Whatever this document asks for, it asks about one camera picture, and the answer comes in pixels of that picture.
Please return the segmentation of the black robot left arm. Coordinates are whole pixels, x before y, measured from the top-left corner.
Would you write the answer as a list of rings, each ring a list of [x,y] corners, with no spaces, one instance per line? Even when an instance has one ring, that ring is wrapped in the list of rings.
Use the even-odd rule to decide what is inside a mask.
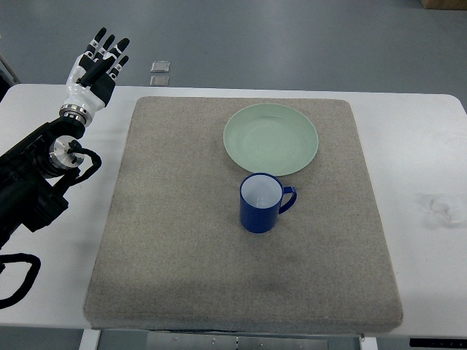
[[[64,198],[66,191],[101,167],[101,158],[77,141],[84,133],[82,122],[59,117],[38,127],[1,156],[1,245],[21,225],[34,232],[57,219],[69,205]],[[77,164],[65,166],[50,155],[50,148],[61,136],[72,138],[66,154],[90,156],[93,165],[83,175]]]

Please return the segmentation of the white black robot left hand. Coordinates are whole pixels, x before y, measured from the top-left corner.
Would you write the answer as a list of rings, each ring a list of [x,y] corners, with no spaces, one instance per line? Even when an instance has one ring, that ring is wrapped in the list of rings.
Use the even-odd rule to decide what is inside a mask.
[[[123,52],[130,40],[115,42],[113,34],[107,36],[101,28],[79,55],[66,81],[67,98],[60,115],[80,121],[85,127],[95,114],[109,103],[116,86],[116,79],[128,62]]]

